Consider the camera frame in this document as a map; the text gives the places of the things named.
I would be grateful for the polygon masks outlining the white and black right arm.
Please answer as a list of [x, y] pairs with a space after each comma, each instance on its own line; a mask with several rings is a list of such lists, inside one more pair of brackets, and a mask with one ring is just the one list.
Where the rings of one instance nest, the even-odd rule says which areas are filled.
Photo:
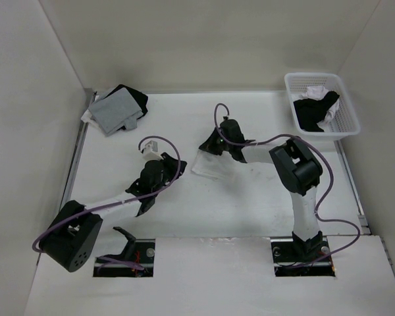
[[244, 138], [236, 120], [227, 118], [212, 131], [199, 149], [218, 156], [227, 152], [240, 163], [272, 163], [292, 199], [292, 253], [302, 261], [315, 254], [316, 244], [322, 238], [315, 216], [315, 202], [323, 169], [303, 141], [288, 138], [280, 145], [257, 144]]

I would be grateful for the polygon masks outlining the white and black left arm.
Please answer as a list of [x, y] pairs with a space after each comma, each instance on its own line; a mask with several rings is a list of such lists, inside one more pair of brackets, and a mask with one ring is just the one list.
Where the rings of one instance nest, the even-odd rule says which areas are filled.
[[45, 253], [72, 273], [81, 268], [91, 255], [106, 264], [118, 263], [142, 270], [134, 256], [136, 238], [123, 228], [115, 226], [127, 240], [113, 244], [112, 254], [94, 250], [103, 225], [115, 224], [127, 217], [145, 214], [155, 204], [156, 197], [182, 176], [187, 162], [162, 153], [158, 159], [147, 161], [136, 179], [123, 193], [93, 204], [84, 205], [70, 200], [63, 205], [49, 228], [33, 244], [33, 250]]

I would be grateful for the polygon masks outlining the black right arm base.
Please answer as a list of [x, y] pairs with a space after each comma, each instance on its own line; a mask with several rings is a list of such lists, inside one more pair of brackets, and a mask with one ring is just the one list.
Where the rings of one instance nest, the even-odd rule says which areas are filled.
[[321, 231], [307, 241], [292, 233], [291, 238], [271, 240], [276, 277], [335, 277], [329, 243]]

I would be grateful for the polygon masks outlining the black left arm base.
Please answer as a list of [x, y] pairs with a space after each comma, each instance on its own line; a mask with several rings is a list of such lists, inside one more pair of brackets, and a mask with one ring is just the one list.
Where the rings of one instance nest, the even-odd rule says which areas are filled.
[[153, 277], [155, 239], [137, 239], [119, 226], [114, 226], [113, 230], [123, 236], [123, 248], [117, 253], [112, 252], [98, 256], [94, 263], [93, 277]]

